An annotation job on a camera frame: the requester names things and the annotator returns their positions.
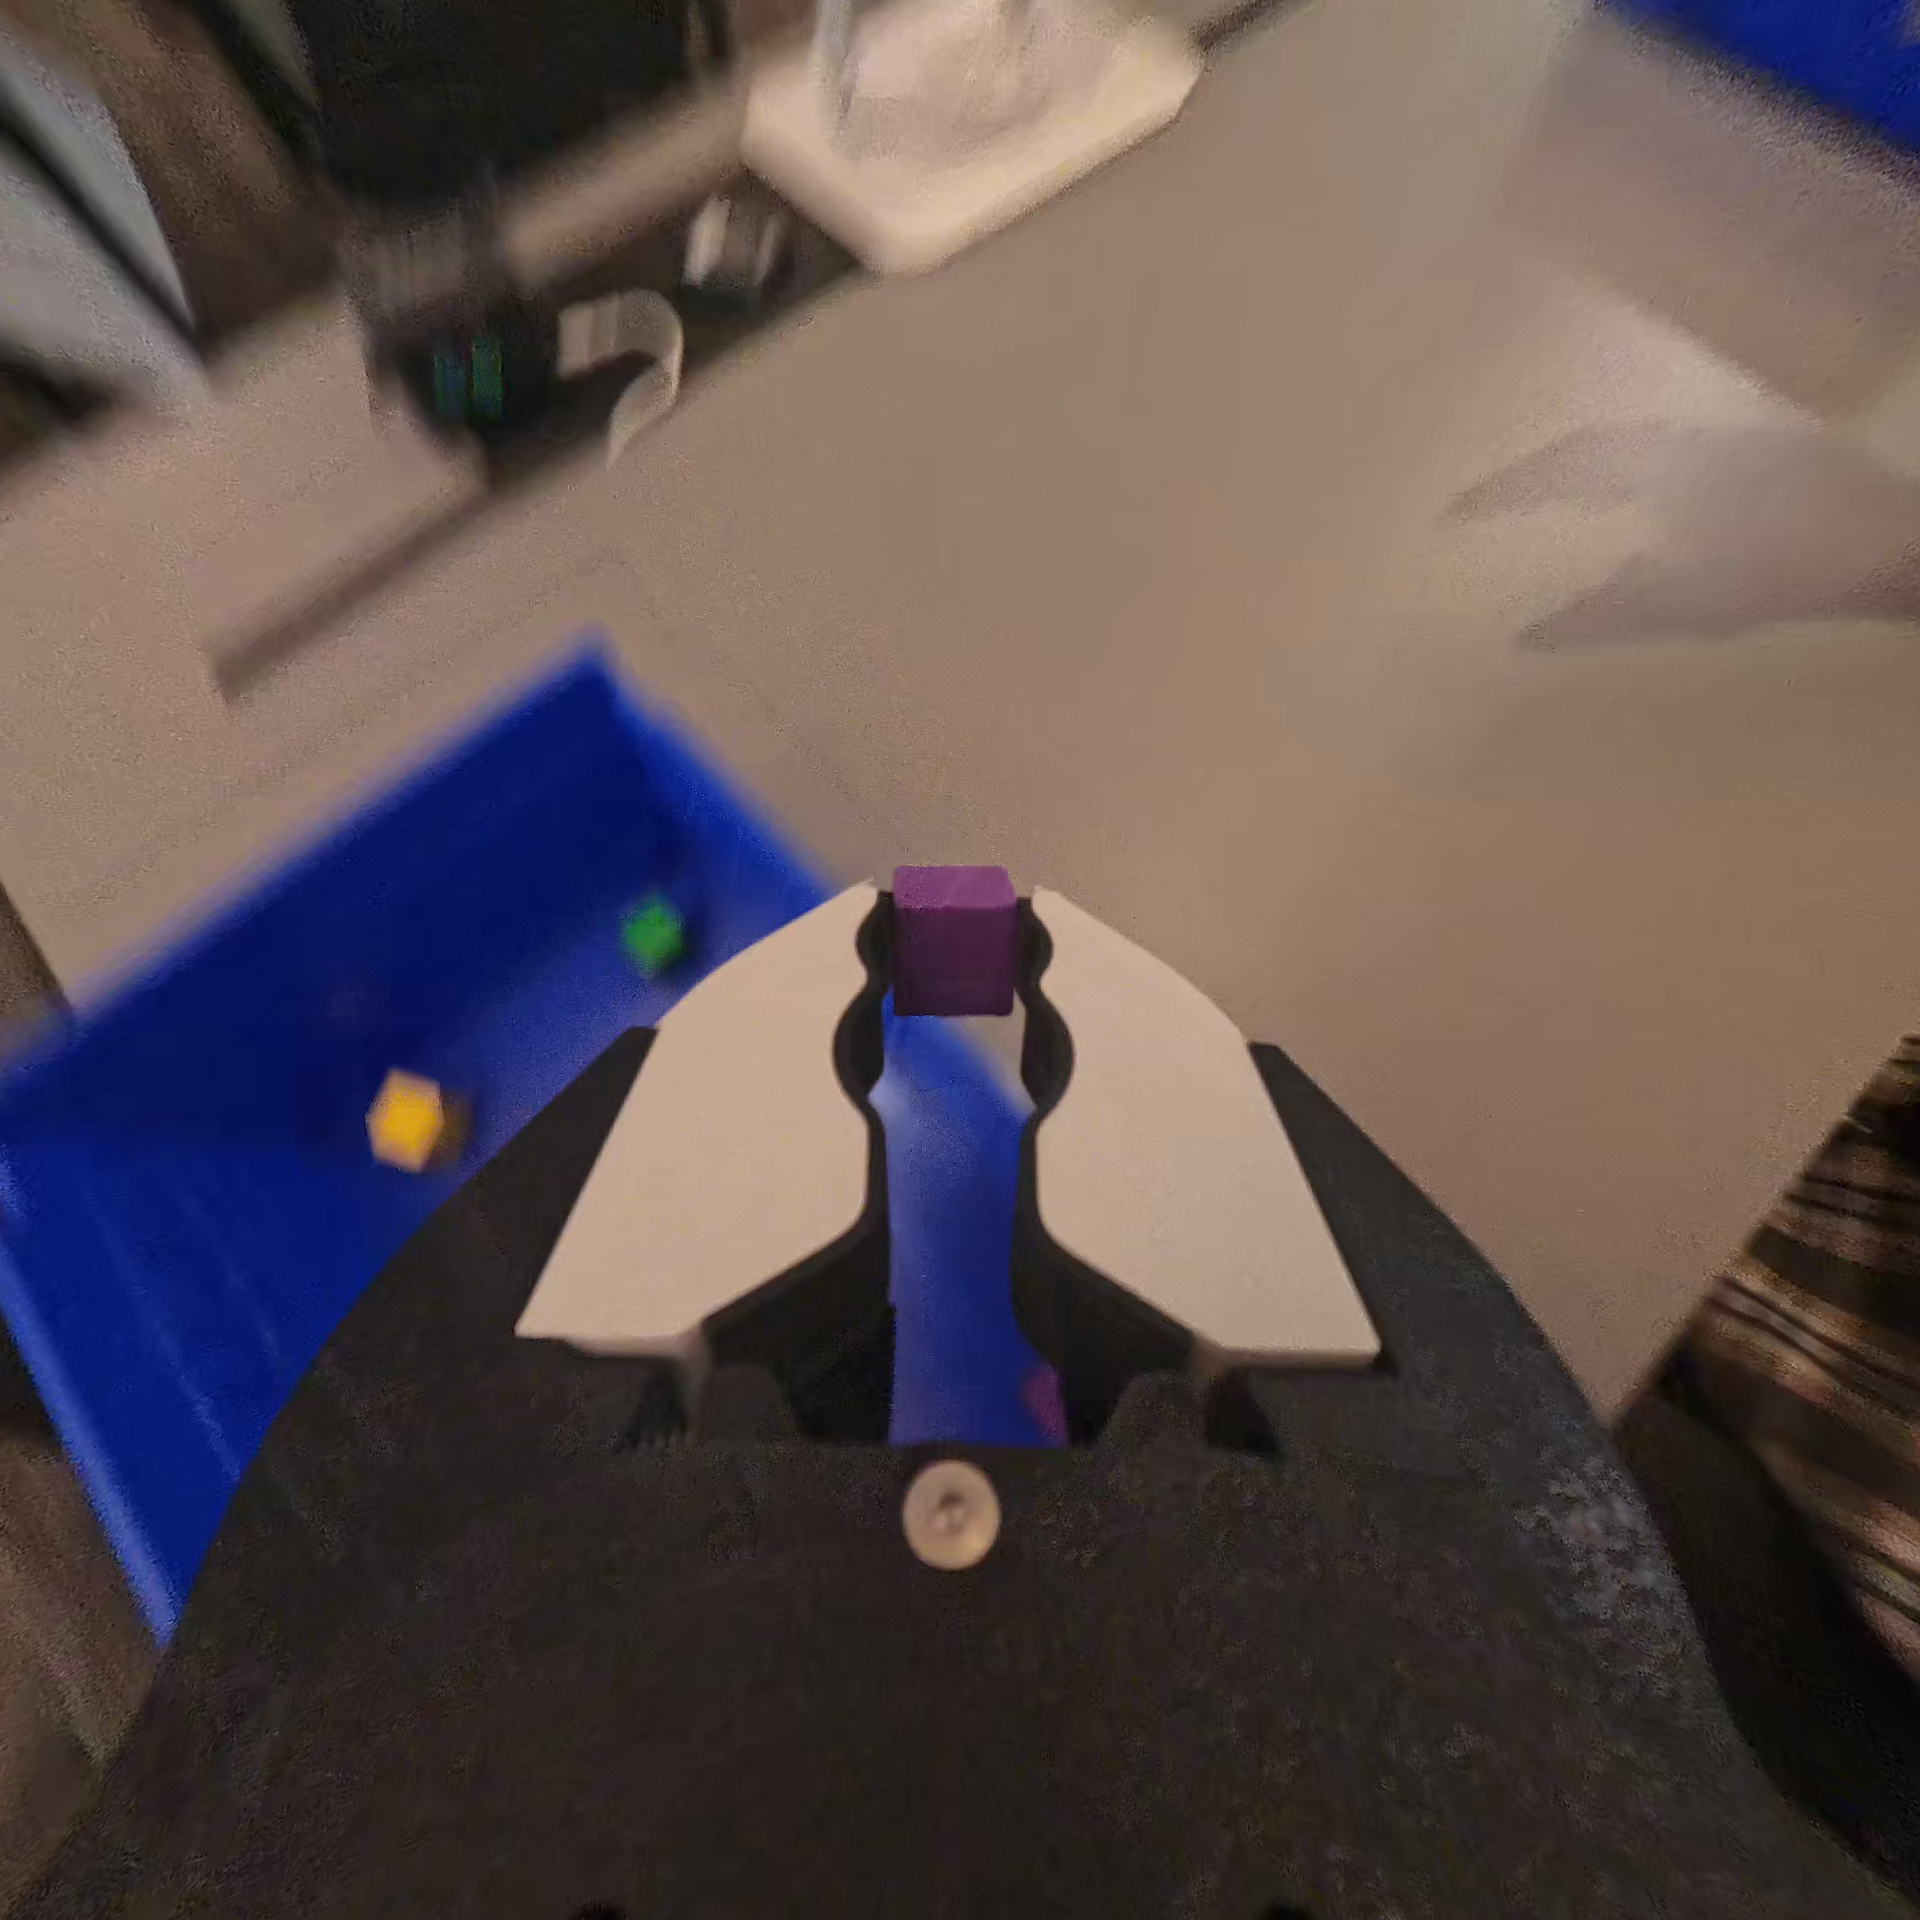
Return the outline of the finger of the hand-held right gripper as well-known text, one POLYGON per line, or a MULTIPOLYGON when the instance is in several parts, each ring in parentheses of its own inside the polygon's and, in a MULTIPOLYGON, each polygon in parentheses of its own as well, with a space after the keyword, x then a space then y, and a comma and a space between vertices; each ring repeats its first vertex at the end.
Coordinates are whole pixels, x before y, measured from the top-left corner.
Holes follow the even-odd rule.
POLYGON ((1916 622, 1916 613, 1916 578, 1786 586, 1610 578, 1533 617, 1518 635, 1518 647, 1529 653, 1579 653, 1629 640, 1737 640, 1822 622, 1916 622))
POLYGON ((1582 425, 1470 479, 1454 521, 1546 510, 1647 510, 1703 530, 1786 521, 1916 527, 1916 475, 1857 439, 1811 425, 1582 425))

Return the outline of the small black battery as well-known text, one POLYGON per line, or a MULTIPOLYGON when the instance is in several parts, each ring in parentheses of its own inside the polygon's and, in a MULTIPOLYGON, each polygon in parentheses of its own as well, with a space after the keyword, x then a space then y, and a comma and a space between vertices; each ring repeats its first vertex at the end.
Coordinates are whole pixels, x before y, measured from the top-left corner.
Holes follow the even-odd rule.
POLYGON ((678 286, 715 301, 765 298, 786 273, 791 233, 778 200, 710 194, 686 225, 678 286))

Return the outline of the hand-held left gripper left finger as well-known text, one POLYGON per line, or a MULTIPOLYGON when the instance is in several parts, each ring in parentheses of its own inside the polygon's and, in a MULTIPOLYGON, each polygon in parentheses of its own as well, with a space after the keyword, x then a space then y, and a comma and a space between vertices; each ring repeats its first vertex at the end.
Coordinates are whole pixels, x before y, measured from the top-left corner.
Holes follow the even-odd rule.
POLYGON ((734 952, 653 1025, 516 1337, 765 1374, 813 1438, 893 1423, 889 1174, 874 1090, 887 897, 861 880, 734 952))

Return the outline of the white tablet stand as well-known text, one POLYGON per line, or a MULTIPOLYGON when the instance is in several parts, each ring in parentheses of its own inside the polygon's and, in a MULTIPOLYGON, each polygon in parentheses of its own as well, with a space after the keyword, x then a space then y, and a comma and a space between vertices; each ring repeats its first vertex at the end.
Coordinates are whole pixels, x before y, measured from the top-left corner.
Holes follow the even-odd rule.
POLYGON ((751 75, 740 157, 869 272, 919 273, 1162 131, 1203 67, 1132 3, 817 3, 751 75))

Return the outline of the blue plastic bin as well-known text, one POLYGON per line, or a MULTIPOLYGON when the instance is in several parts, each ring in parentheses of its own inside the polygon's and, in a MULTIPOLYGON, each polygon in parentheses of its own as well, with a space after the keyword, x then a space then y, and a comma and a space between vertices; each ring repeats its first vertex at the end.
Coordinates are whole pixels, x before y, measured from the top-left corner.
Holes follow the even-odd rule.
POLYGON ((1916 1, 1611 1, 1918 152, 1916 1))
POLYGON ((411 1557, 645 1447, 642 1362, 514 1321, 658 1023, 828 882, 610 661, 575 655, 5 1073, 5 1321, 157 1643, 243 1522, 411 1557), (684 960, 638 976, 661 890, 684 960), (373 1160, 394 1067, 460 1158, 373 1160))

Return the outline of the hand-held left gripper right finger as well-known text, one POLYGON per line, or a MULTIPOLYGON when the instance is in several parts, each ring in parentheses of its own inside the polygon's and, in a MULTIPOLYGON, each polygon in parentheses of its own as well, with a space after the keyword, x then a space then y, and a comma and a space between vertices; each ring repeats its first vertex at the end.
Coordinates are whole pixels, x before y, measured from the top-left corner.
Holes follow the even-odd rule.
POLYGON ((1062 1440, 1187 1379, 1206 1438, 1273 1443, 1253 1383, 1367 1371, 1382 1337, 1258 1049, 1170 962, 1065 894, 1021 905, 1021 1129, 1010 1298, 1062 1440))

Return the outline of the black charging box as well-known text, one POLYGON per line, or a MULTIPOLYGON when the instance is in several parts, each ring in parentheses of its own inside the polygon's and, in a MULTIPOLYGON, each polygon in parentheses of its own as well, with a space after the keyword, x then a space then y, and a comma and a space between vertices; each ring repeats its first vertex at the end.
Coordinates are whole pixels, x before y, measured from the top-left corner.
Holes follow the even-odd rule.
POLYGON ((514 294, 418 315, 379 342, 375 365, 435 439, 495 450, 553 402, 557 337, 553 310, 514 294))

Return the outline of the person's plaid shirt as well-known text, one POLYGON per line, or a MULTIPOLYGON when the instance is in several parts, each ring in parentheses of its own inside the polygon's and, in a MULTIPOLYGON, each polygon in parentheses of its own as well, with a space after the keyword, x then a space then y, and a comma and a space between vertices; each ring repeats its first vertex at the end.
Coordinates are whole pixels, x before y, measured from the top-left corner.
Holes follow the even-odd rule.
POLYGON ((1795 1578, 1918 1675, 1918 1038, 1719 1266, 1617 1423, 1697 1598, 1795 1578))

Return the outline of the yellow wooden cube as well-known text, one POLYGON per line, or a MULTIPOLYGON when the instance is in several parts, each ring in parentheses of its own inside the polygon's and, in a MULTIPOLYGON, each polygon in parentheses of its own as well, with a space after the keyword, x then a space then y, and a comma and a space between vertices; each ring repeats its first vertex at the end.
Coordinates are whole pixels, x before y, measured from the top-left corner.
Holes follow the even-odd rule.
POLYGON ((460 1158, 469 1121, 466 1095, 420 1071, 394 1067, 366 1112, 369 1151, 379 1166, 426 1174, 460 1158))

